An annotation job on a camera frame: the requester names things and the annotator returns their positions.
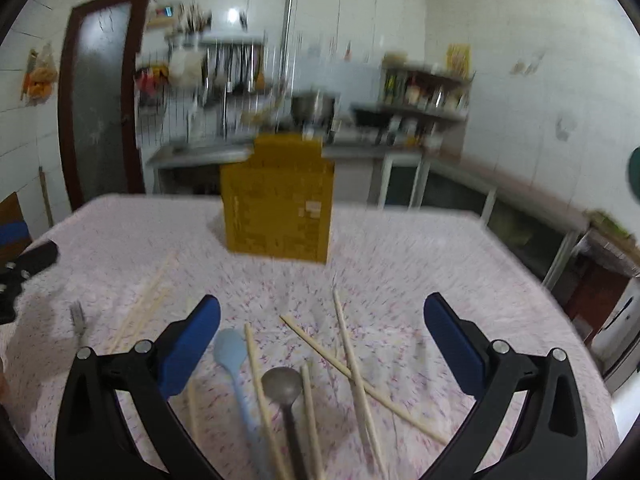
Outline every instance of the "spoon handle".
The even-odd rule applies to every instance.
[[[296,480],[308,480],[306,475],[305,460],[300,450],[300,441],[296,433],[296,423],[293,419],[291,406],[282,406],[282,416],[284,418],[284,429],[287,433],[287,443],[289,444],[289,452],[291,455],[291,463],[293,465],[293,475]]]
[[[258,441],[258,436],[254,431],[254,422],[251,419],[251,415],[249,415],[249,409],[246,405],[246,401],[244,400],[244,393],[242,392],[242,388],[240,387],[240,383],[238,382],[238,376],[233,375],[232,381],[234,384],[234,393],[236,394],[236,401],[238,402],[238,406],[240,406],[240,414],[242,416],[242,421],[244,422],[244,429],[246,430],[246,436],[249,440],[249,448],[251,450],[252,462],[254,462],[254,467],[258,472],[258,478],[260,479],[271,479],[271,472],[268,469],[266,464],[266,458],[262,449],[260,448],[260,442]]]

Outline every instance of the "wall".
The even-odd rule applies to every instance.
[[[33,237],[47,228],[38,165],[47,173],[54,220],[63,219],[70,209],[60,166],[56,96],[45,105],[25,107],[18,89],[30,48],[51,41],[59,62],[69,12],[84,1],[29,0],[0,45],[0,200],[18,191]],[[285,0],[197,1],[212,10],[216,29],[228,28],[225,17],[230,8],[246,9],[249,32],[265,32],[268,44],[279,48]],[[425,0],[294,0],[293,12],[292,48],[319,45],[327,54],[334,44],[337,55],[343,56],[351,42],[353,60],[376,64],[391,49],[401,48],[415,60],[424,57]],[[162,43],[162,35],[145,43],[144,48],[152,49]]]
[[[640,40],[616,0],[428,0],[426,58],[472,45],[463,156],[640,238],[626,162],[640,145]],[[511,74],[520,60],[529,75]]]

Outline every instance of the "spoon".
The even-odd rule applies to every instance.
[[[302,392],[302,377],[293,368],[279,366],[272,368],[262,376],[262,387],[267,397],[279,404],[282,410],[296,480],[307,480],[305,461],[302,458],[302,451],[300,451],[296,423],[291,411],[291,406]]]
[[[254,467],[258,473],[258,478],[260,478],[260,480],[263,478],[269,479],[271,478],[271,475],[266,473],[262,453],[258,446],[258,437],[252,430],[254,424],[251,420],[251,416],[249,415],[249,410],[246,406],[246,401],[244,400],[244,394],[238,381],[240,367],[246,359],[246,356],[246,343],[244,342],[242,335],[237,330],[234,330],[233,328],[225,328],[218,332],[213,344],[213,358],[231,376],[234,386],[234,394],[236,395],[236,401],[240,406],[240,413],[242,415],[242,421],[244,422],[247,439],[249,440],[252,461],[254,462]]]

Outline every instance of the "glass panel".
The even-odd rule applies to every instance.
[[[564,234],[500,199],[495,201],[488,226],[527,269],[544,280]]]
[[[87,15],[74,59],[72,117],[78,178],[85,201],[127,192],[120,86],[131,4]]]
[[[386,188],[385,205],[410,206],[416,171],[418,171],[417,166],[391,167],[389,185]]]
[[[421,206],[473,211],[477,215],[481,215],[484,202],[486,202],[485,193],[430,171]]]

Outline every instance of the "blue gripper pad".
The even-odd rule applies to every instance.
[[[179,394],[187,385],[198,361],[220,326],[220,303],[207,294],[185,320],[186,327],[158,370],[158,388],[165,399]]]
[[[460,327],[458,316],[437,292],[424,301],[424,323],[460,389],[476,400],[482,397],[485,377],[482,358]]]

